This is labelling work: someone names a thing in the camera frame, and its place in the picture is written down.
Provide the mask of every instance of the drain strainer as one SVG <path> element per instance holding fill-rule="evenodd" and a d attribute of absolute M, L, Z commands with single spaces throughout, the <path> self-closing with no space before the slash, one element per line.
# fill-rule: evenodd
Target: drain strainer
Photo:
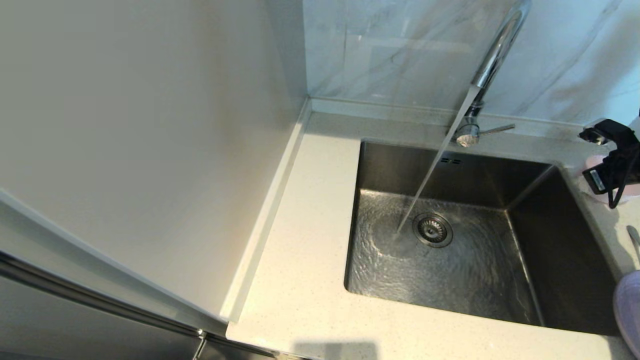
<path fill-rule="evenodd" d="M 449 222 L 434 213 L 416 216 L 413 219 L 413 233 L 420 241 L 432 247 L 445 247 L 453 239 Z"/>

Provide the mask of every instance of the water stream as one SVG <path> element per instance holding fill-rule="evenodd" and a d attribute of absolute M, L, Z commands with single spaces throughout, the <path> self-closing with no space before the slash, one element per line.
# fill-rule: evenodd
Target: water stream
<path fill-rule="evenodd" d="M 462 102 L 462 105 L 460 106 L 460 110 L 458 111 L 458 114 L 456 115 L 456 119 L 453 120 L 453 124 L 449 128 L 449 132 L 447 132 L 447 136 L 444 137 L 444 141 L 442 142 L 442 145 L 440 146 L 440 148 L 438 150 L 438 154 L 433 159 L 433 162 L 431 163 L 431 166 L 429 167 L 429 171 L 427 171 L 427 175 L 424 177 L 424 180 L 422 180 L 422 184 L 420 185 L 420 188 L 418 188 L 418 191 L 415 193 L 415 196 L 413 197 L 413 200 L 411 201 L 411 205 L 409 205 L 409 208 L 407 209 L 406 213 L 404 214 L 404 217 L 403 217 L 402 221 L 400 222 L 400 225 L 396 229 L 397 233 L 400 231 L 400 229 L 402 229 L 402 226 L 404 226 L 404 223 L 406 222 L 406 219 L 409 217 L 409 214 L 411 213 L 411 210 L 413 210 L 415 202 L 418 201 L 418 198 L 420 197 L 420 194 L 422 193 L 422 190 L 427 185 L 427 182 L 429 181 L 429 178 L 431 177 L 431 173 L 433 172 L 433 169 L 436 167 L 436 164 L 440 161 L 440 158 L 442 157 L 442 153 L 446 150 L 447 145 L 449 144 L 449 142 L 451 142 L 451 138 L 453 137 L 453 134 L 456 132 L 458 126 L 460 125 L 460 122 L 462 121 L 462 118 L 465 116 L 465 113 L 467 112 L 467 109 L 469 109 L 469 106 L 471 106 L 471 103 L 474 101 L 474 99 L 476 98 L 476 95 L 478 94 L 479 91 L 480 91 L 480 88 L 478 86 L 471 85 L 469 87 L 469 91 L 467 92 L 467 97 Z"/>

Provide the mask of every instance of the white countertop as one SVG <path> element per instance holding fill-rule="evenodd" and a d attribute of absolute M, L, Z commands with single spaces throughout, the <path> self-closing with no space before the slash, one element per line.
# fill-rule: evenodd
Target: white countertop
<path fill-rule="evenodd" d="M 622 339 L 503 322 L 376 299 L 344 287 L 360 142 L 435 148 L 446 128 L 314 113 L 285 188 L 240 319 L 227 337 L 320 359 L 632 359 Z M 579 142 L 502 133 L 470 152 L 563 164 L 578 172 Z M 625 226 L 640 200 L 584 205 L 620 277 L 638 267 Z"/>

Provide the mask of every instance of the backsplash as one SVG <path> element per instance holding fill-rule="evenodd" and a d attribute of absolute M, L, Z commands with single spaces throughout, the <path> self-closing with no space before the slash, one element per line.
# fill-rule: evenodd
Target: backsplash
<path fill-rule="evenodd" d="M 455 110 L 514 0 L 305 0 L 311 96 Z M 640 106 L 640 0 L 532 0 L 485 113 L 587 124 Z"/>

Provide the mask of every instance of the sink basin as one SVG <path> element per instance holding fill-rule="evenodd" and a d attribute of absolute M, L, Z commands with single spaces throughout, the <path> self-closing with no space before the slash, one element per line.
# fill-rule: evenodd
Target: sink basin
<path fill-rule="evenodd" d="M 614 277 L 560 170 L 363 142 L 348 291 L 509 322 L 617 335 Z"/>

